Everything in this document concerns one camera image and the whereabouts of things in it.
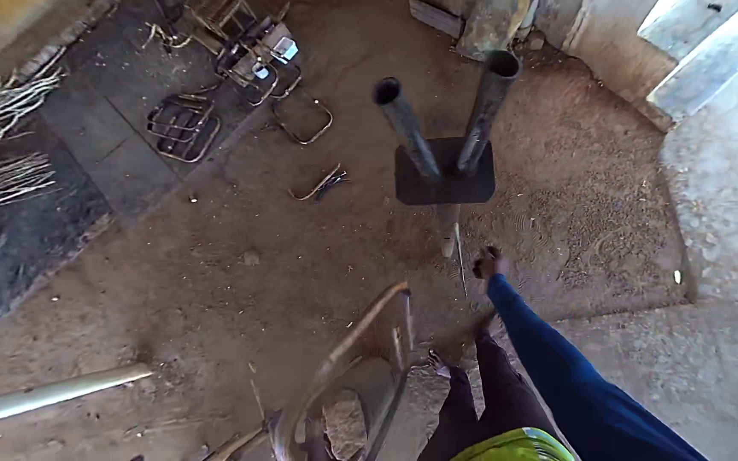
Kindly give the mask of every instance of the metal base plate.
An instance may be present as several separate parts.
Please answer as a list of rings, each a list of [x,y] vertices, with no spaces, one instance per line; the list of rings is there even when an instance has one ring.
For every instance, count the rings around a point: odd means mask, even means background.
[[[423,182],[415,164],[404,152],[403,146],[395,151],[395,194],[405,205],[436,204],[484,204],[495,194],[495,161],[491,143],[486,145],[477,174],[460,175],[456,171],[457,157],[466,138],[440,138],[428,140],[435,154],[443,181],[430,185]]]

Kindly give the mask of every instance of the blue shirt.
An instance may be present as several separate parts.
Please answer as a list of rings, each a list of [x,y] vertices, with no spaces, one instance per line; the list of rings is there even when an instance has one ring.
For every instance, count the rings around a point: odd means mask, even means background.
[[[492,277],[488,294],[523,367],[583,461],[707,461],[630,395],[605,381],[573,344],[537,317],[506,277]]]

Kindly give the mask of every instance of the bent pipe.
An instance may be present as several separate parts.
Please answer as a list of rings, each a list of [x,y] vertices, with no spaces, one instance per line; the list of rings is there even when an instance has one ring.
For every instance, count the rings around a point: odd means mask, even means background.
[[[406,100],[400,81],[394,77],[386,77],[378,82],[372,91],[372,100],[381,108],[386,120],[398,134],[400,145],[404,146],[423,180],[432,184],[440,181],[440,168],[435,155],[431,152],[429,143],[423,139],[420,121],[417,120],[412,105]]]
[[[486,61],[486,70],[477,87],[474,110],[466,128],[466,143],[457,159],[457,170],[468,176],[477,173],[477,162],[491,136],[491,125],[503,106],[508,89],[522,70],[520,60],[508,51],[494,51]]]

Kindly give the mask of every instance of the workshop floor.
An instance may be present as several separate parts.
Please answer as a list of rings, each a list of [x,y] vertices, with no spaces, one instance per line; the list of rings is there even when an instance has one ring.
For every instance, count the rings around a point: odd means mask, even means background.
[[[480,65],[402,0],[298,2],[287,22],[333,127],[303,148],[253,114],[157,212],[108,230],[0,320],[0,393],[135,358],[157,370],[1,421],[0,459],[194,460],[259,424],[250,380],[265,407],[285,405],[387,285],[412,283],[423,343],[461,342],[485,308],[481,284],[466,301],[439,255],[430,209],[396,202],[397,142],[370,100],[396,76],[427,137],[460,135]],[[478,247],[502,247],[548,320],[683,303],[661,133],[579,61],[547,48],[525,65],[495,124],[498,192],[463,209],[467,267]],[[352,182],[320,204],[287,193],[337,163]],[[258,264],[243,263],[248,251]]]

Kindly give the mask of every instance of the bundle of sticks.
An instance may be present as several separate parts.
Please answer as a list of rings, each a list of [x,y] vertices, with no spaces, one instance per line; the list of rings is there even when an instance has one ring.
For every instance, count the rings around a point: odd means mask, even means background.
[[[41,106],[47,94],[61,84],[62,69],[50,71],[56,59],[53,58],[24,82],[19,81],[15,73],[7,80],[0,77],[0,141],[5,139],[7,131],[22,117]]]
[[[30,198],[56,183],[47,154],[35,152],[0,161],[0,207]]]

